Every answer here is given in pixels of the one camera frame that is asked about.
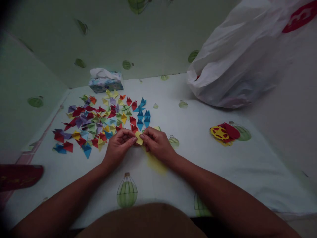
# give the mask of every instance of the wall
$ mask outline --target wall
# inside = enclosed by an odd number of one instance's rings
[[[317,18],[290,33],[288,66],[278,86],[245,110],[247,117],[281,152],[317,182]]]
[[[68,87],[80,87],[96,67],[122,71],[126,79],[186,72],[189,54],[238,2],[152,0],[137,15],[128,0],[20,1],[5,27]],[[87,35],[76,19],[87,25]],[[76,58],[86,68],[75,66]],[[124,70],[124,60],[134,66]]]
[[[15,163],[56,108],[67,86],[12,36],[1,32],[0,95],[2,98],[0,163]],[[27,99],[44,97],[44,106],[31,107]]]

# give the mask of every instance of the red logo on bag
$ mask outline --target red logo on bag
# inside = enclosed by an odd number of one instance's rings
[[[298,8],[283,29],[282,33],[294,31],[309,23],[317,14],[317,0]]]

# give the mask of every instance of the plastic bag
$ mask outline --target plastic bag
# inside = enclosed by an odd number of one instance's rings
[[[285,67],[283,52],[290,37],[285,29],[307,24],[316,5],[311,0],[241,1],[190,65],[187,79],[192,92],[217,107],[239,108],[254,102],[276,86],[277,72]]]

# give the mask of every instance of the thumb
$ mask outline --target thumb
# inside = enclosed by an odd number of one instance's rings
[[[148,135],[141,134],[140,138],[144,141],[144,143],[151,149],[156,143],[152,140]]]
[[[132,137],[126,143],[122,144],[121,148],[123,148],[124,150],[128,150],[134,145],[134,143],[136,143],[137,140],[137,137]]]

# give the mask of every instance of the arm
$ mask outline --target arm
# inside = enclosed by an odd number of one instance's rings
[[[249,193],[178,155],[164,132],[148,127],[140,137],[146,150],[185,179],[209,210],[236,235],[300,237]]]
[[[121,129],[110,140],[100,165],[42,203],[13,229],[15,237],[55,237],[67,230],[81,214],[94,191],[122,162],[137,141],[135,134]]]

